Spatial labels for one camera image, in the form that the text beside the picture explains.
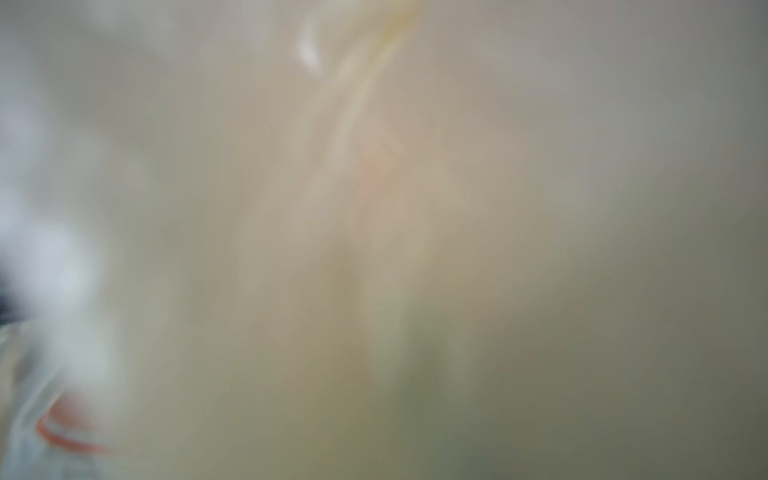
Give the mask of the cream plastic bag orange print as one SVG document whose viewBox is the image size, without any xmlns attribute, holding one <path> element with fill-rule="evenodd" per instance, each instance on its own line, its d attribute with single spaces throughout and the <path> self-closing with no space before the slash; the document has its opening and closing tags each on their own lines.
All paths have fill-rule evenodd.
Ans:
<svg viewBox="0 0 768 480">
<path fill-rule="evenodd" d="M 5 479 L 763 479 L 763 1 L 5 1 Z"/>
</svg>

